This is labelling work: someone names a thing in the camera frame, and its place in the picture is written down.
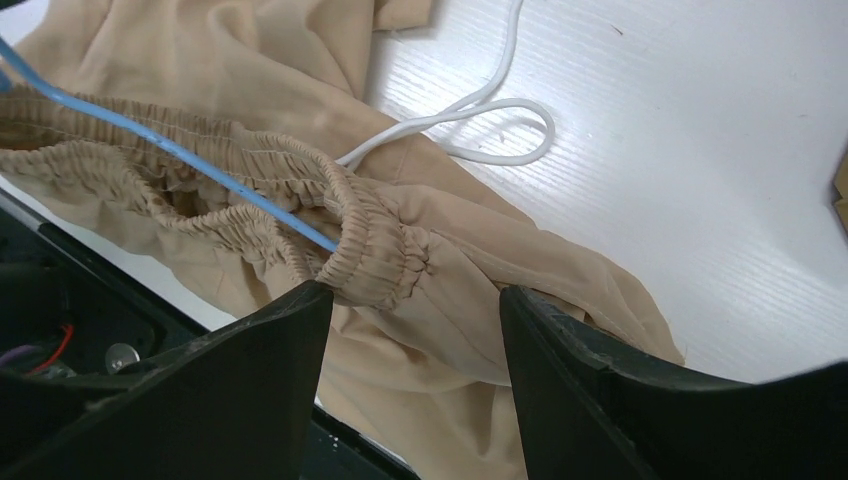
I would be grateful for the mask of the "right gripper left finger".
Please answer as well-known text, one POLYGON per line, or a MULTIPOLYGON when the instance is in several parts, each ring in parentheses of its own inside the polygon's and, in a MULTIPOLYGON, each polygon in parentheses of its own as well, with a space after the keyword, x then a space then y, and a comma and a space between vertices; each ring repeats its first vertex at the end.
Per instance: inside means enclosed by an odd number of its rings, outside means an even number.
POLYGON ((1 376, 5 479, 297 479, 333 309, 307 281, 112 375, 1 376))

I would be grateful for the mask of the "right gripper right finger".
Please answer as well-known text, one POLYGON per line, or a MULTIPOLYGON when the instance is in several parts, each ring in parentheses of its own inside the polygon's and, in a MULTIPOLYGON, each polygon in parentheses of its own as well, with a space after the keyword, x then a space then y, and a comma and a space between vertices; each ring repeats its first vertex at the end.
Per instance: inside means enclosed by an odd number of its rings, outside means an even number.
POLYGON ((524 287, 501 326, 532 479, 843 479, 847 365, 766 383, 644 353, 524 287))

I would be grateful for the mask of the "light blue wire hanger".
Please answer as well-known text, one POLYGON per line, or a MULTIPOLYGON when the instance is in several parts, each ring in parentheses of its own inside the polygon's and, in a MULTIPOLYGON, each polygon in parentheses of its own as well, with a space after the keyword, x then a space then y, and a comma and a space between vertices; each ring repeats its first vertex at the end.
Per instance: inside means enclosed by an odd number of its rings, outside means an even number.
POLYGON ((104 121, 119 129, 137 135, 157 148, 173 155, 178 160, 201 172, 229 191, 237 194, 248 203, 274 217, 276 220, 291 227, 295 232, 306 237, 328 252, 335 252, 337 243, 327 236, 300 220, 295 215, 277 206, 255 190, 245 186, 232 176, 213 166, 195 153, 174 142, 154 130, 112 110, 95 105, 74 97, 44 80, 4 39, 1 38, 1 57, 25 82, 34 87, 40 94, 59 105, 104 121))

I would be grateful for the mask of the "beige shorts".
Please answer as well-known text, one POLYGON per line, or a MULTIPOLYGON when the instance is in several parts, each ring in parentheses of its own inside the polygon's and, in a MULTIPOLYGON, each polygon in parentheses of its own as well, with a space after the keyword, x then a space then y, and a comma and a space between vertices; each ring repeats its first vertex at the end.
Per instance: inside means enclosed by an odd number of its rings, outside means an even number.
POLYGON ((154 257, 236 317, 308 279, 336 295, 323 406, 423 479, 523 479, 501 288, 682 364, 641 282, 538 229, 423 136, 336 159, 372 35, 427 1, 54 1, 17 47, 51 84, 172 139, 313 225, 327 252, 147 141, 27 86, 1 97, 1 172, 54 215, 154 257))

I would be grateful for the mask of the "wooden clothes rack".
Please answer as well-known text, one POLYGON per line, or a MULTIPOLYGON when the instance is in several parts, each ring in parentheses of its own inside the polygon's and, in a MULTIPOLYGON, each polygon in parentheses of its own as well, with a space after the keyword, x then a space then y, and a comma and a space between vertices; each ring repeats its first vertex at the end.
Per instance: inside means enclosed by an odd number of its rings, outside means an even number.
POLYGON ((847 212, 847 176, 848 176, 848 153, 845 152, 839 162, 833 178, 833 186, 836 192, 836 198, 832 203, 833 209, 843 227, 844 232, 848 231, 848 212, 847 212))

